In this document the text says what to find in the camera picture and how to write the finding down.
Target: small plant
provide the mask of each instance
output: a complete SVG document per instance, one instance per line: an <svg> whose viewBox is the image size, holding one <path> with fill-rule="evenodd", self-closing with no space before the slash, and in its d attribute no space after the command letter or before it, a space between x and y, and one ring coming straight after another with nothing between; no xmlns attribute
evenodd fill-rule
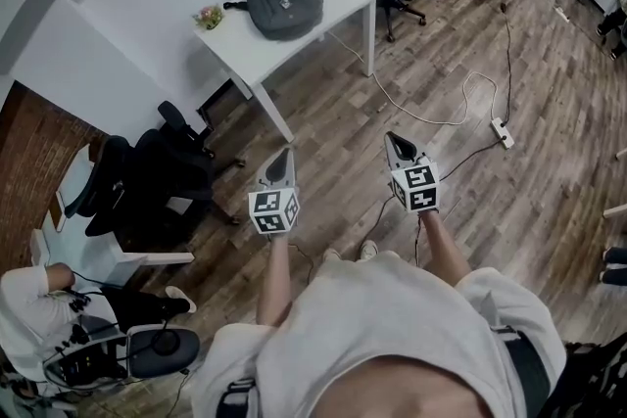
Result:
<svg viewBox="0 0 627 418"><path fill-rule="evenodd" d="M192 16L196 24L205 30L213 30L224 18L220 6L204 7L200 13Z"/></svg>

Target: person's arm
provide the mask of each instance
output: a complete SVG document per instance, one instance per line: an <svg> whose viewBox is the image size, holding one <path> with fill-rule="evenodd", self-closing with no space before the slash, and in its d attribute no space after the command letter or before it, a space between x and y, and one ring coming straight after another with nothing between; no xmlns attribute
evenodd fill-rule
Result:
<svg viewBox="0 0 627 418"><path fill-rule="evenodd" d="M453 237L444 227L440 213L435 210L420 214L431 247L431 262L426 269L455 287L472 270L458 249Z"/></svg>
<svg viewBox="0 0 627 418"><path fill-rule="evenodd" d="M65 263L46 266L46 276L48 277L48 293L70 288L76 282L72 269Z"/></svg>
<svg viewBox="0 0 627 418"><path fill-rule="evenodd" d="M264 283L257 302L257 323L279 327L292 307L288 235L281 234L270 246Z"/></svg>

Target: white t-shirt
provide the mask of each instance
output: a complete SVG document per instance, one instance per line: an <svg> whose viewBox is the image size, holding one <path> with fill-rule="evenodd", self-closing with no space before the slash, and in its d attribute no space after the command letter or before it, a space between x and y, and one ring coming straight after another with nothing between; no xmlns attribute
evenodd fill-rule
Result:
<svg viewBox="0 0 627 418"><path fill-rule="evenodd" d="M486 304L495 311L483 312ZM527 335L553 390L566 357L551 315L495 269L476 270L452 288L391 253L360 263L330 260L280 328L233 324L216 333L194 377L194 416L215 416L227 386L252 376L265 418L308 417L338 377L397 355L458 375L494 418L524 418L520 380L486 318Z"/></svg>
<svg viewBox="0 0 627 418"><path fill-rule="evenodd" d="M87 291L97 292L98 289L88 288L82 292ZM109 303L102 296L90 295L91 303L78 314L70 307L74 297L63 292L49 294L48 276L43 266L5 273L0 279L0 295L0 347L16 370L33 382L45 381L42 369L45 350L57 345L61 338L67 340L72 324L80 315L116 322Z"/></svg>

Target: shoe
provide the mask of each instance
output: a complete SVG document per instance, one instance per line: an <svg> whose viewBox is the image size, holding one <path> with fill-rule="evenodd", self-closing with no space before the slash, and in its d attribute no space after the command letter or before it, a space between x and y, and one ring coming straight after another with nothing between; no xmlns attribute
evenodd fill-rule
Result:
<svg viewBox="0 0 627 418"><path fill-rule="evenodd" d="M187 310L187 313L194 313L198 309L196 308L196 303L191 301L185 293L174 286L166 287L166 296L174 300L186 300L189 303L189 310Z"/></svg>
<svg viewBox="0 0 627 418"><path fill-rule="evenodd" d="M341 261L342 257L337 251L329 248L328 250L324 252L324 255L322 255L322 261L327 261L328 259L334 259L334 260L339 259Z"/></svg>
<svg viewBox="0 0 627 418"><path fill-rule="evenodd" d="M365 241L360 249L360 259L371 259L379 254L379 249L374 241Z"/></svg>

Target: white cable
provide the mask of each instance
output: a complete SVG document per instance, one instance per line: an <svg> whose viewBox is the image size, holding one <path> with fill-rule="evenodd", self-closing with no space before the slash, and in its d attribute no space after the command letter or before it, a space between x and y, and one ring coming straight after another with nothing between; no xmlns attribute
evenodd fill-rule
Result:
<svg viewBox="0 0 627 418"><path fill-rule="evenodd" d="M347 46L342 40L340 40L340 38L335 35L335 33L329 31L328 32L335 40L337 40L340 44L342 44L344 46L345 49L348 49L349 51L351 51L355 56L357 56L360 61L363 63L363 58L359 55L359 53L357 51L355 51L354 49L351 49L349 46ZM462 125L463 123L466 122L466 119L468 118L468 96L466 95L466 84L468 83L468 81L470 80L470 78L473 75L479 75L483 78L485 78L486 80L488 80L493 86L494 86L494 94L492 95L492 106L490 108L490 115L492 116L492 120L495 119L494 117L494 104L497 101L497 92L499 91L499 86L497 85L497 83L492 80L489 76L484 75L483 73L479 73L478 71L473 71L464 81L462 87L461 87L461 92L463 93L463 101L465 104L465 110L463 112L463 120L461 122L438 122L437 120L429 120L427 118L422 118L421 116L416 116L414 115L412 112L410 112L407 109L404 109L403 107L401 107L401 105L399 105L398 103L396 103L392 97L388 94L388 92L385 90L385 88L381 85L381 82L379 82L379 78L376 76L376 73L373 72L372 76L374 77L374 80L376 81L377 85L381 88L381 91L383 91L385 93L385 96L387 96L388 100L390 101L390 103L392 105L394 105L397 109L399 109L402 112L405 112L406 114L408 114L409 116L412 116L413 118L416 118L418 120L421 120L423 122L426 122L428 124L437 124L437 125Z"/></svg>

